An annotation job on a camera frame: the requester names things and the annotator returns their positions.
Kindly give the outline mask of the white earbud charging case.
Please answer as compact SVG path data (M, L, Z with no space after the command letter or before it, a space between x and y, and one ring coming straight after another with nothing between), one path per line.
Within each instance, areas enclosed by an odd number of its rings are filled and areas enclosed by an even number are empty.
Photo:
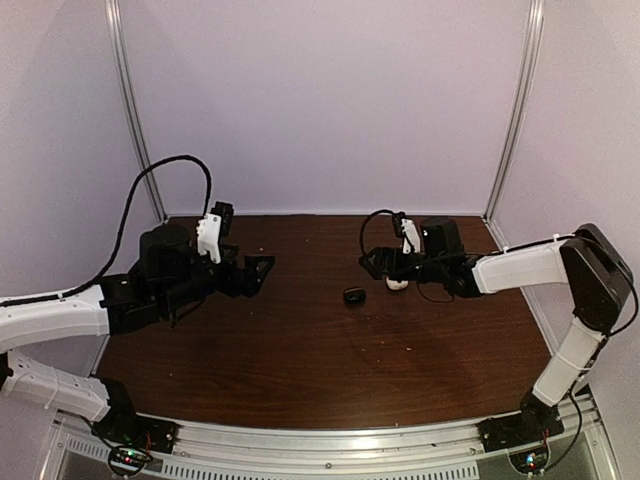
M408 281L398 281L398 280L392 280L390 278L386 278L385 283L387 288L393 292L404 290L409 285Z

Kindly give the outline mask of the black round cap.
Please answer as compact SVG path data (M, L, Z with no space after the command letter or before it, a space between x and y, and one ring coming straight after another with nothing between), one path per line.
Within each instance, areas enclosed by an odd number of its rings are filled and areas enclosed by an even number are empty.
M366 291L359 286L346 288L343 291L343 301L349 305L361 304L366 301Z

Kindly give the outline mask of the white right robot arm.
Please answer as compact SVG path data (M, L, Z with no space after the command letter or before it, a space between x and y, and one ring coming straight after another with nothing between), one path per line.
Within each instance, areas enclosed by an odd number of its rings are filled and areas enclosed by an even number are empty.
M360 266L388 284L436 283L453 298L479 298L537 285L569 287L573 311L558 350L526 394L512 430L535 440L551 424L550 411L567 396L613 336L628 302L637 304L633 273L594 224L490 253L465 249L456 221L429 217L415 223L402 212L391 222L398 247L360 249Z

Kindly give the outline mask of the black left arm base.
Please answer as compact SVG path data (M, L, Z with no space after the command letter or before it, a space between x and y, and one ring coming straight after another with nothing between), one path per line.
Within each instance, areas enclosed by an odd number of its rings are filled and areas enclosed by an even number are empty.
M153 453L173 452L178 424L140 415L125 388L115 380L105 379L108 411L99 421L91 422L91 433L107 448L107 466L120 478L139 474L154 461Z

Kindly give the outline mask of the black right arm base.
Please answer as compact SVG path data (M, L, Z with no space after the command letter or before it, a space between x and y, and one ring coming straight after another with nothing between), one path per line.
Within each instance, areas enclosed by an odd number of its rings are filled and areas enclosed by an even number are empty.
M477 428L484 451L508 450L511 465L524 475L543 472L551 460L550 438L565 431L558 407L546 405L532 390L518 412L487 418Z

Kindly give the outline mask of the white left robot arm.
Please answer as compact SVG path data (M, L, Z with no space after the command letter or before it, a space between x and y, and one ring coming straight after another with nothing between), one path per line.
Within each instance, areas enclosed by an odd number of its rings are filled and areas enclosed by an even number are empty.
M197 243L180 225L142 234L138 261L125 274L107 275L71 293L1 302L1 394L103 423L123 444L144 433L126 388L114 380L81 377L38 362L21 348L78 336L118 336L166 321L179 323L188 307L214 293L251 298L275 264L272 256L237 261L216 234Z

